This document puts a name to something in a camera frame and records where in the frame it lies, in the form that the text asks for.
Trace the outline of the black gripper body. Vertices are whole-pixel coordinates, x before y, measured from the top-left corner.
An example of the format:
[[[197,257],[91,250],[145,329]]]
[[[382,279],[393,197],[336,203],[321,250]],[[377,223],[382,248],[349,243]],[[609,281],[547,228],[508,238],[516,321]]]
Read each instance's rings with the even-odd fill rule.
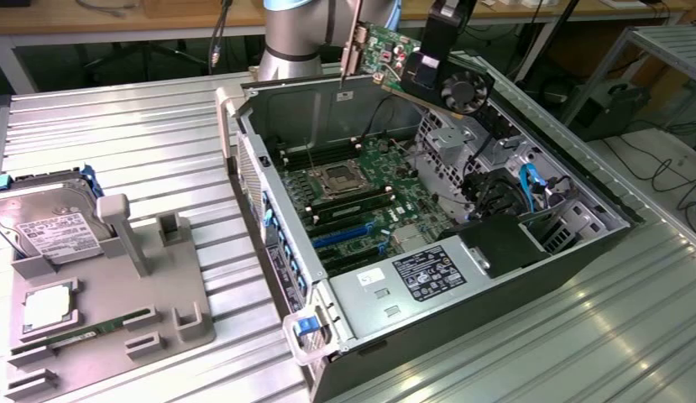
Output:
[[[470,20],[477,0],[437,0],[429,9],[420,52],[446,56]]]

